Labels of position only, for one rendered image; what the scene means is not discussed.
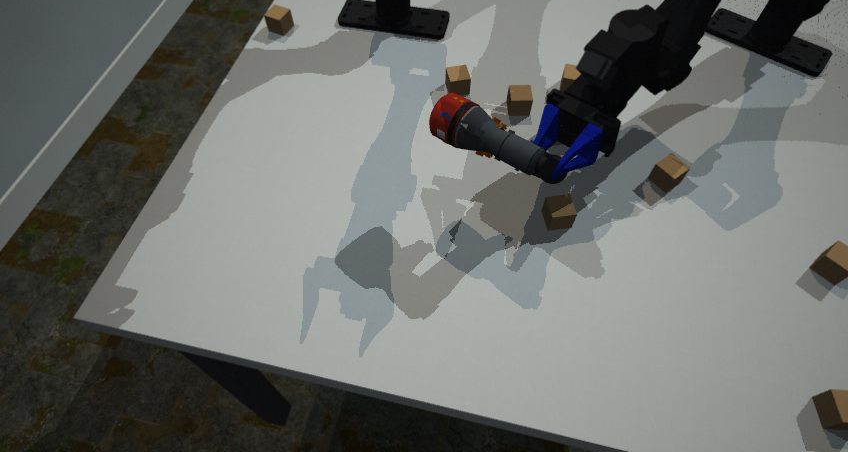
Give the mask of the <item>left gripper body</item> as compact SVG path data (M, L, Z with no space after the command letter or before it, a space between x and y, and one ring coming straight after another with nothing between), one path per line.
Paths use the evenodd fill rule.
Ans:
M570 148L584 128L591 123L603 131L599 151L605 153L604 157L609 157L614 151L621 126L618 118L557 89L547 95L546 103L560 108L558 142Z

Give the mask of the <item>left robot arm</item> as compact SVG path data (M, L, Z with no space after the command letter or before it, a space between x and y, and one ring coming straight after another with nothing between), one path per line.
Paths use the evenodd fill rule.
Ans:
M664 0L656 10L645 5L615 14L608 32L601 29L584 48L576 69L585 78L564 93L617 118L642 85L656 95L681 84L705 32L813 77L832 56L792 36L830 0L769 0L757 21L724 8L715 12L720 2Z

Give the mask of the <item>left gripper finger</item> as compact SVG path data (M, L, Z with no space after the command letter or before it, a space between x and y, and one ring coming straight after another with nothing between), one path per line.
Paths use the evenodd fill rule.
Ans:
M551 179L556 179L569 171L593 165L597 160L602 135L601 128L589 123L558 162L551 174Z
M534 140L534 144L544 148L544 151L548 150L557 141L559 113L560 108L552 104L548 103L544 107L538 133Z

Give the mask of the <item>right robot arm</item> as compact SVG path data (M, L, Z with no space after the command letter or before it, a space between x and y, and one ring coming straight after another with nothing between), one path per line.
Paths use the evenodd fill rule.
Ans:
M449 12L410 6L410 0L346 0L340 26L443 39Z

